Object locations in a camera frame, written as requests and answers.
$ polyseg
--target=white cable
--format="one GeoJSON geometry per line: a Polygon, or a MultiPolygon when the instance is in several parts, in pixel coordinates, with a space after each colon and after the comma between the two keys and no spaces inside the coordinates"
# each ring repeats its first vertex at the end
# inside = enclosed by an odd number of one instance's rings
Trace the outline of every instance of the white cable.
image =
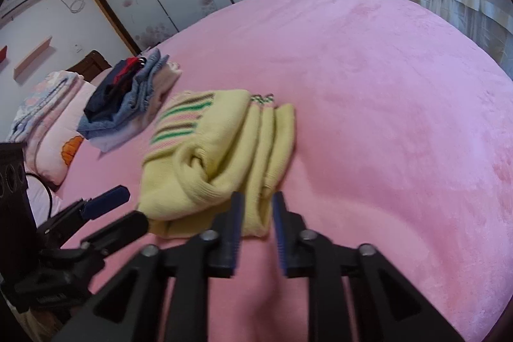
{"type": "Polygon", "coordinates": [[[63,0],[60,0],[64,5],[66,5],[66,8],[68,8],[70,10],[71,13],[78,13],[80,12],[82,9],[84,9],[84,6],[86,5],[85,1],[84,0],[74,0],[73,2],[71,2],[71,5],[68,6],[68,4],[66,2],[64,2],[63,0]],[[75,5],[75,3],[77,2],[80,2],[80,5],[78,8],[73,8],[73,5],[75,5]]]}

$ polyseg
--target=black cable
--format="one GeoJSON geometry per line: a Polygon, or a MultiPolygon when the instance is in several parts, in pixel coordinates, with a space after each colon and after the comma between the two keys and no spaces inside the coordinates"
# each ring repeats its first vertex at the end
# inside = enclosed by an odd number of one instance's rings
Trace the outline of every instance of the black cable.
{"type": "Polygon", "coordinates": [[[48,188],[48,186],[45,184],[44,180],[40,178],[37,174],[34,173],[25,173],[27,176],[32,176],[34,178],[37,178],[39,182],[45,187],[46,192],[48,193],[48,198],[50,199],[50,205],[48,206],[48,219],[52,217],[52,209],[53,209],[53,198],[52,198],[52,192],[48,188]]]}

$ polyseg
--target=yellow sweater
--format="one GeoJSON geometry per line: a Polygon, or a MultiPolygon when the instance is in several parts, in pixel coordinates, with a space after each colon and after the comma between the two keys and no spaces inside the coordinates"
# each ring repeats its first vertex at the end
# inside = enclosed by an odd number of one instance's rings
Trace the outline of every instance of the yellow sweater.
{"type": "Polygon", "coordinates": [[[139,210],[162,237],[192,236],[246,196],[243,234],[269,229],[270,198],[294,145],[294,108],[244,90],[185,92],[162,113],[143,162],[139,210]]]}

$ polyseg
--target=striped pattern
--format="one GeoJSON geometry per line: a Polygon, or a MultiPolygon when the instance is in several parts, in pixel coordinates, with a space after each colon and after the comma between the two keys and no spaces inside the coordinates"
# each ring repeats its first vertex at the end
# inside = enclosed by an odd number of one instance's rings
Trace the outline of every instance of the striped pattern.
{"type": "Polygon", "coordinates": [[[183,94],[172,101],[160,116],[145,160],[152,158],[155,153],[175,147],[194,133],[197,120],[213,102],[214,92],[183,94]]]}

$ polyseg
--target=green stripe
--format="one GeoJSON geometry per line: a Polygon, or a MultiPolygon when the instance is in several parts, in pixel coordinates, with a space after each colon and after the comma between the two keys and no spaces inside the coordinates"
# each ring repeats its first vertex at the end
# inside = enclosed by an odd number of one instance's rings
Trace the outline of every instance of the green stripe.
{"type": "Polygon", "coordinates": [[[163,119],[167,118],[168,116],[171,116],[171,115],[176,114],[178,112],[183,112],[183,111],[199,111],[200,109],[203,109],[204,107],[210,106],[210,105],[212,105],[211,101],[205,102],[204,104],[200,104],[200,105],[194,105],[194,106],[174,107],[173,109],[165,112],[162,115],[161,121],[163,119]]]}
{"type": "Polygon", "coordinates": [[[160,137],[153,138],[151,140],[151,143],[155,144],[156,142],[162,141],[163,139],[179,137],[181,135],[188,135],[188,134],[191,134],[193,132],[194,132],[193,130],[183,130],[181,132],[171,132],[171,133],[168,133],[168,134],[160,135],[160,137]]]}

